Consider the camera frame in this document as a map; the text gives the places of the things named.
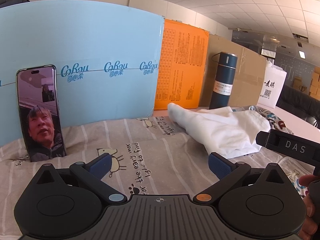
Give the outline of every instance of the vacuum bottle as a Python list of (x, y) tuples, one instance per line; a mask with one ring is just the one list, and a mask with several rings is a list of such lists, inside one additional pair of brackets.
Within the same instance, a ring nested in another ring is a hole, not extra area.
[(209, 109), (228, 106), (236, 73), (237, 60), (238, 57), (235, 54), (220, 53)]

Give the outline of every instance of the blue panel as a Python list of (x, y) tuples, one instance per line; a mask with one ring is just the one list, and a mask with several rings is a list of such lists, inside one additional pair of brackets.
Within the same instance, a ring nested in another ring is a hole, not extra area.
[(228, 164), (226, 164), (213, 154), (209, 155), (208, 165), (210, 171), (212, 171), (218, 177), (218, 179), (223, 179), (225, 176), (232, 172), (232, 169)]
[(112, 156), (107, 154), (101, 160), (92, 165), (88, 171), (98, 179), (102, 179), (111, 170), (111, 166)]
[(62, 127), (151, 116), (163, 27), (162, 16), (95, 1), (1, 8), (0, 146), (21, 138), (15, 80), (22, 68), (57, 67)]

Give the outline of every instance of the man on phone screen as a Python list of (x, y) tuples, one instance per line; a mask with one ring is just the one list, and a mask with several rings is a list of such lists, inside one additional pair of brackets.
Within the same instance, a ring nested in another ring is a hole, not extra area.
[(32, 162), (46, 161), (66, 155), (62, 135), (54, 129), (51, 113), (42, 106), (34, 106), (28, 116), (28, 133), (33, 143), (28, 147)]

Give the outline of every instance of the white paper bag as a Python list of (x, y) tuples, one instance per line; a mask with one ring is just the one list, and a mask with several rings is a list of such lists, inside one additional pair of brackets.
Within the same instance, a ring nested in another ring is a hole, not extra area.
[(275, 108), (286, 76), (286, 71), (268, 61), (258, 103)]

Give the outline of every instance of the triangular cutout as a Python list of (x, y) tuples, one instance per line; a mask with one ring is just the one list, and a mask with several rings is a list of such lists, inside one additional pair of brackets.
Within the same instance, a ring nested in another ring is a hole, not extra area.
[(50, 171), (44, 171), (40, 177), (40, 179), (38, 180), (37, 184), (44, 184), (44, 183), (50, 183), (50, 182), (54, 182), (54, 179), (51, 175)]
[(281, 178), (281, 176), (279, 175), (278, 171), (276, 170), (271, 170), (266, 181), (268, 182), (274, 182), (274, 183), (281, 183), (283, 184), (283, 180)]

